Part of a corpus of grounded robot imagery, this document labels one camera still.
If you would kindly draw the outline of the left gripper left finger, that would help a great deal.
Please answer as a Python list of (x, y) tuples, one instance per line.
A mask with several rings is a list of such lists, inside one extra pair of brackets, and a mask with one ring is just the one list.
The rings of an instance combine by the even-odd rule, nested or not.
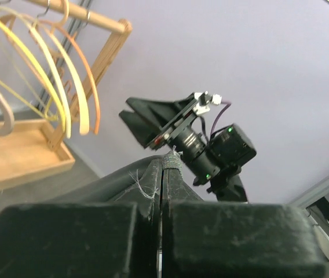
[(156, 277), (162, 166), (104, 202), (0, 211), (0, 277)]

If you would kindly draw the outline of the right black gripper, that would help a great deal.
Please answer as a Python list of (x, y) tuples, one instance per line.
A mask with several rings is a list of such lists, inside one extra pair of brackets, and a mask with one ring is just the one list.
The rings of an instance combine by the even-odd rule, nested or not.
[(197, 104), (194, 95), (174, 102), (154, 101), (130, 97), (119, 117), (143, 148), (160, 149), (164, 145), (182, 153), (185, 162), (194, 161), (204, 151), (206, 144), (192, 128), (201, 115), (193, 112)]

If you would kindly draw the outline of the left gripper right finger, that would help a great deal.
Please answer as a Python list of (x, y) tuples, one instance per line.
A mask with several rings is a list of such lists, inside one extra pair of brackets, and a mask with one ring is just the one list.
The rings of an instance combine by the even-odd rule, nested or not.
[(162, 174), (163, 277), (323, 277), (326, 260), (298, 208), (206, 202)]

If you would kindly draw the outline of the grey t shirt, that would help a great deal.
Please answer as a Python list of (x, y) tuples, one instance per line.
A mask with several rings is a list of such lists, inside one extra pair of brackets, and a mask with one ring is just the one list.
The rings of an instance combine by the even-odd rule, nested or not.
[(0, 211), (14, 204), (104, 202), (138, 181), (151, 162), (159, 162), (161, 166), (168, 157), (182, 167), (180, 156), (170, 151), (140, 159), (100, 179), (78, 159), (68, 172), (0, 190)]

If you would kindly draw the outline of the wooden hanger beige shirt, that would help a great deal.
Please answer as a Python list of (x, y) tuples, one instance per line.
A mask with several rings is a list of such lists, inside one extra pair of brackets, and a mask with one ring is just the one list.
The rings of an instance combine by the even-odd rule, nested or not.
[[(62, 11), (64, 13), (64, 17), (61, 21), (58, 22), (46, 22), (44, 20), (40, 20), (39, 18), (41, 15), (37, 15), (35, 19), (33, 19), (32, 22), (32, 30), (35, 32), (38, 32), (38, 28), (43, 28), (46, 35), (53, 41), (53, 43), (56, 45), (57, 50), (59, 51), (59, 55), (64, 59), (67, 68), (69, 69), (72, 77), (72, 82), (76, 88), (76, 94), (77, 94), (77, 100), (78, 100), (78, 108), (80, 112), (80, 128), (79, 132), (81, 135), (85, 135), (90, 130), (90, 121), (89, 121), (89, 109), (88, 104), (85, 96), (85, 91), (83, 89), (83, 85), (81, 82), (81, 79), (78, 75), (78, 72), (70, 59), (68, 53), (65, 51), (64, 47), (60, 43), (60, 41), (56, 38), (54, 35), (55, 30), (63, 30), (63, 25), (67, 21), (70, 11), (70, 6), (68, 1), (62, 1), (61, 2)], [(65, 136), (67, 138), (71, 137), (71, 130), (72, 130), (72, 113), (70, 104), (68, 102), (67, 93), (64, 89), (64, 86), (61, 81), (61, 77), (59, 76), (59, 73), (57, 71), (57, 68), (55, 64), (52, 64), (50, 66), (50, 69), (52, 70), (52, 73), (54, 74), (54, 80), (57, 85), (57, 88), (60, 90), (60, 97), (61, 102), (63, 105), (63, 110), (65, 114), (65, 119), (63, 120), (63, 123), (65, 124)]]

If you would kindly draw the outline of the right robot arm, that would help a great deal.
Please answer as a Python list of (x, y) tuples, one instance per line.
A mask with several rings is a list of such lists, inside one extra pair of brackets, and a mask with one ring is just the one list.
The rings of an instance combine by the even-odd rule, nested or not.
[(129, 97), (119, 116), (143, 148), (158, 150), (169, 146), (195, 175), (194, 186), (210, 184), (209, 193), (217, 200), (248, 201), (239, 174), (257, 151), (245, 132), (235, 123), (206, 134), (203, 114), (211, 105), (231, 103), (218, 94), (192, 93), (173, 102)]

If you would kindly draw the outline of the wooden clothes rack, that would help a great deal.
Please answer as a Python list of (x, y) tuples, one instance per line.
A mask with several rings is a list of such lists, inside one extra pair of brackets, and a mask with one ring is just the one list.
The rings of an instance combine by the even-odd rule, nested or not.
[[(39, 1), (39, 5), (44, 6), (47, 10), (61, 13), (63, 18), (61, 2)], [(132, 26), (125, 19), (118, 21), (109, 19), (70, 2), (69, 6), (68, 19), (80, 19), (86, 24), (95, 25), (110, 33), (96, 60), (90, 64), (76, 41), (76, 35), (67, 34), (64, 25), (63, 30), (54, 31), (54, 35), (72, 60), (85, 91), (90, 121), (88, 134), (98, 133), (102, 107), (97, 85), (130, 35)], [(29, 14), (17, 13), (30, 23), (36, 18)], [(29, 29), (19, 18), (8, 15), (8, 12), (4, 10), (0, 10), (0, 17), (34, 55), (56, 89), (49, 64)], [(64, 59), (59, 55), (56, 45), (46, 35), (43, 28), (39, 27), (38, 32), (47, 44), (67, 93), (72, 113), (72, 127), (80, 128), (80, 112), (71, 73)], [(66, 136), (60, 122), (59, 111), (49, 91), (44, 87), (38, 73), (31, 69), (32, 64), (25, 60), (26, 56), (11, 43), (1, 29), (0, 54), (5, 57), (4, 65), (7, 69), (20, 76), (23, 87), (33, 92), (34, 88), (29, 82), (29, 78), (35, 78), (49, 95), (49, 99), (41, 103), (42, 108), (37, 109), (32, 106), (27, 97), (21, 95), (19, 89), (11, 88), (0, 79), (0, 92), (14, 114), (13, 131), (7, 136), (0, 137), (0, 190), (2, 190), (67, 171), (72, 168), (75, 160), (64, 144)]]

